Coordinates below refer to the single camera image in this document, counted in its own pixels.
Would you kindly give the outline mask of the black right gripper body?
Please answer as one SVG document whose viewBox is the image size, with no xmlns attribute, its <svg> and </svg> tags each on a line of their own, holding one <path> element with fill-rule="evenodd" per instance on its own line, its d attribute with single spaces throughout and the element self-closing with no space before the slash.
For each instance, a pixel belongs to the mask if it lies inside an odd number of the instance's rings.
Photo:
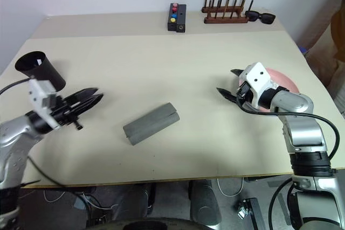
<svg viewBox="0 0 345 230">
<path fill-rule="evenodd" d="M 253 92 L 248 82 L 244 81 L 238 88 L 236 93 L 236 102 L 238 106 L 242 106 L 245 102 L 252 103 Z"/>
</svg>

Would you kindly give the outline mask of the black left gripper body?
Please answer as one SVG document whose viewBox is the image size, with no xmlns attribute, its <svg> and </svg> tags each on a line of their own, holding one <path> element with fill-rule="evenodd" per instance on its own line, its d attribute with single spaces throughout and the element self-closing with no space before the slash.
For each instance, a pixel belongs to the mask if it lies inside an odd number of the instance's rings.
<svg viewBox="0 0 345 230">
<path fill-rule="evenodd" d="M 60 126 L 74 124 L 77 130 L 81 130 L 83 126 L 79 123 L 76 107 L 80 102 L 76 97 L 63 98 L 57 97 L 56 106 L 52 110 L 52 117 Z"/>
</svg>

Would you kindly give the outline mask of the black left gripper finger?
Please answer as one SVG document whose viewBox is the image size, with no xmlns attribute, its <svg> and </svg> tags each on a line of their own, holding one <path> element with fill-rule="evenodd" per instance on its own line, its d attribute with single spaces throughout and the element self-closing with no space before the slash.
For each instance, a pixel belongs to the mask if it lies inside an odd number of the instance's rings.
<svg viewBox="0 0 345 230">
<path fill-rule="evenodd" d="M 103 96 L 103 94 L 96 94 L 78 101 L 77 104 L 72 107 L 72 111 L 88 111 L 100 102 Z"/>
<path fill-rule="evenodd" d="M 66 97 L 66 102 L 82 102 L 92 97 L 97 88 L 85 88 Z"/>
</svg>

